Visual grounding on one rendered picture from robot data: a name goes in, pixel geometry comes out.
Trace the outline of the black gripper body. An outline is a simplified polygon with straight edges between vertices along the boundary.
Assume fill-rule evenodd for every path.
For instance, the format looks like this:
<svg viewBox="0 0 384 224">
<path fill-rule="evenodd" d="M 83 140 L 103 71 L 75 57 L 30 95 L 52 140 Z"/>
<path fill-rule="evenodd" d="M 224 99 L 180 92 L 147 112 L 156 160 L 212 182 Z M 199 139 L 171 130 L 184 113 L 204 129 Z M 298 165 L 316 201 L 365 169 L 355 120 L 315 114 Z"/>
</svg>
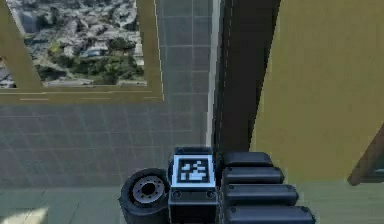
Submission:
<svg viewBox="0 0 384 224">
<path fill-rule="evenodd" d="M 146 168 L 131 175 L 118 199 L 125 224 L 169 224 L 166 171 Z"/>
</svg>

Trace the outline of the olive framed window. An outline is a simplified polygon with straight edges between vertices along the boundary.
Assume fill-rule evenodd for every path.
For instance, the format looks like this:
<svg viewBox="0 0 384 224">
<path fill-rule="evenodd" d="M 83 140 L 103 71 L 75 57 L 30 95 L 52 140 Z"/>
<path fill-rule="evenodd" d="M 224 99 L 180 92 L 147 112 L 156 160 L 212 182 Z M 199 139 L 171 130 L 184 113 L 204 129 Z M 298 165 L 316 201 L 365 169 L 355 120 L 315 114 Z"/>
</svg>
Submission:
<svg viewBox="0 0 384 224">
<path fill-rule="evenodd" d="M 156 0 L 0 0 L 0 104 L 163 99 Z"/>
</svg>

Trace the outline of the olive yellow cupboard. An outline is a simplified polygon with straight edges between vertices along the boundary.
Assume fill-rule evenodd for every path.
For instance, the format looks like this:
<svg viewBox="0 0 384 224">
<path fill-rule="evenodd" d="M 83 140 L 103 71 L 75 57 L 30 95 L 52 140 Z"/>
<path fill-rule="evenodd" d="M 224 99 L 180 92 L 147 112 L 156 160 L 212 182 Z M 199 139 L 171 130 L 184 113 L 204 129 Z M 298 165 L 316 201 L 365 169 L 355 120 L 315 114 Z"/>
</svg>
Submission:
<svg viewBox="0 0 384 224">
<path fill-rule="evenodd" d="M 291 183 L 347 178 L 384 124 L 384 0 L 282 0 L 254 129 Z"/>
</svg>

